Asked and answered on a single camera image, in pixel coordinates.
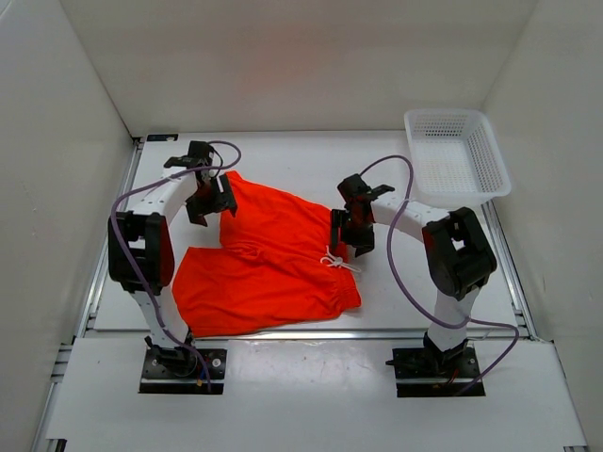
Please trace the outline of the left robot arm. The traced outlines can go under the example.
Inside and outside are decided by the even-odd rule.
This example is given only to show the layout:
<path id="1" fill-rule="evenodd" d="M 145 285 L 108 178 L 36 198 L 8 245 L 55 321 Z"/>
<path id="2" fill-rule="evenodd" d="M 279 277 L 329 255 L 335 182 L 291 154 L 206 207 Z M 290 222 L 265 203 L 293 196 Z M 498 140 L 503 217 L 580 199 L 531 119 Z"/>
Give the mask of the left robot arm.
<path id="1" fill-rule="evenodd" d="M 192 344 L 190 326 L 179 314 L 171 290 L 175 257 L 170 226 L 185 208 L 192 224 L 208 215 L 236 214 L 227 167 L 212 141 L 190 155 L 169 158 L 158 181 L 121 195 L 107 224 L 108 271 L 137 303 L 150 330 L 146 338 L 157 361 L 176 377 L 210 381 L 207 360 Z"/>

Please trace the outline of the white plastic basket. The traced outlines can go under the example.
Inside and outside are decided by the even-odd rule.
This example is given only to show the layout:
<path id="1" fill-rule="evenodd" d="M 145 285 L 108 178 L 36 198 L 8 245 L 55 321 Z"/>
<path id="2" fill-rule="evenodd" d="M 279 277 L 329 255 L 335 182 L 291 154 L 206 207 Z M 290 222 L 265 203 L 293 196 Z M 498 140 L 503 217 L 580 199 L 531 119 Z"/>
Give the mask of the white plastic basket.
<path id="1" fill-rule="evenodd" d="M 413 109 L 404 114 L 404 130 L 421 202 L 456 209 L 510 194 L 495 134 L 480 111 Z"/>

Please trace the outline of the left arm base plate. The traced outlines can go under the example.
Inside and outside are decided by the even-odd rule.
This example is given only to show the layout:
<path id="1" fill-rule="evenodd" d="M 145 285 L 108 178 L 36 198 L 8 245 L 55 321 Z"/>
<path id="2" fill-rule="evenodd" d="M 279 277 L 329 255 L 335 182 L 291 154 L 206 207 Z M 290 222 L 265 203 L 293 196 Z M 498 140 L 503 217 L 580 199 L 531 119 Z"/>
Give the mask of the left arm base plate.
<path id="1" fill-rule="evenodd" d="M 145 395 L 221 396 L 227 367 L 226 348 L 148 347 L 140 372 L 139 393 Z"/>

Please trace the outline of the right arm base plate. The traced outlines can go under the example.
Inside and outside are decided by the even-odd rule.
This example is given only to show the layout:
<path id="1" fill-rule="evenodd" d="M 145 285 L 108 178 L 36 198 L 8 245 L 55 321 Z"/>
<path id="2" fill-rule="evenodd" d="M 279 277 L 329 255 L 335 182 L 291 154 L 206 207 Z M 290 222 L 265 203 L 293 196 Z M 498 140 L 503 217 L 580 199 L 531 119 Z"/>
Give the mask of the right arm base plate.
<path id="1" fill-rule="evenodd" d="M 393 348 L 385 364 L 394 369 L 398 398 L 486 396 L 473 347 L 445 363 L 426 347 Z"/>

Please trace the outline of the aluminium front rail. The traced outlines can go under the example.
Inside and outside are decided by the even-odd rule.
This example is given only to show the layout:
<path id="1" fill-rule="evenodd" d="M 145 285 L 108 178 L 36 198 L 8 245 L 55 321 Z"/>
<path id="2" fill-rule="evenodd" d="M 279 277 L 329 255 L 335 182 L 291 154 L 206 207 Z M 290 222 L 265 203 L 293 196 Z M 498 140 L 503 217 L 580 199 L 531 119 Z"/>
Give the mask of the aluminium front rail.
<path id="1" fill-rule="evenodd" d="M 274 330 L 242 335 L 207 336 L 196 341 L 258 340 L 258 341 L 327 341 L 327 340 L 421 340 L 424 329 L 373 329 L 373 330 Z M 513 332 L 502 328 L 468 329 L 470 339 L 504 340 L 513 339 Z"/>

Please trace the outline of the orange shorts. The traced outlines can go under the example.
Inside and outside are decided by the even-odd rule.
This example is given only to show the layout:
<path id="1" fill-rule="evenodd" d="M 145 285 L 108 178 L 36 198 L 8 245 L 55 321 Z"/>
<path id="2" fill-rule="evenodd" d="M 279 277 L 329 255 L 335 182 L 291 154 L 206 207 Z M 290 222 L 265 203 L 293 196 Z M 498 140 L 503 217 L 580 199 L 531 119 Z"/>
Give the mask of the orange shorts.
<path id="1" fill-rule="evenodd" d="M 220 247 L 188 248 L 171 286 L 194 336 L 331 320 L 361 306 L 351 270 L 326 261 L 327 207 L 226 175 L 237 211 L 220 216 Z"/>

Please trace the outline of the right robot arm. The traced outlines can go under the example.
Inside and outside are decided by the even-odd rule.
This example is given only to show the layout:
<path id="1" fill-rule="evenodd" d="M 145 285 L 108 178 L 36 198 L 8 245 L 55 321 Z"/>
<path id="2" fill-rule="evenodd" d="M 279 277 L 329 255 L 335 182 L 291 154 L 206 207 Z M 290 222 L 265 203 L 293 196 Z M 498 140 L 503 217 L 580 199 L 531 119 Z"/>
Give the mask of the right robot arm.
<path id="1" fill-rule="evenodd" d="M 467 207 L 429 218 L 431 208 L 403 199 L 388 185 L 371 187 L 357 175 L 337 186 L 344 207 L 331 211 L 331 244 L 352 249 L 355 257 L 375 248 L 373 226 L 384 225 L 388 237 L 399 231 L 423 244 L 428 270 L 437 289 L 431 325 L 423 339 L 423 364 L 434 376 L 452 370 L 466 348 L 466 326 L 475 299 L 497 261 L 475 212 Z"/>

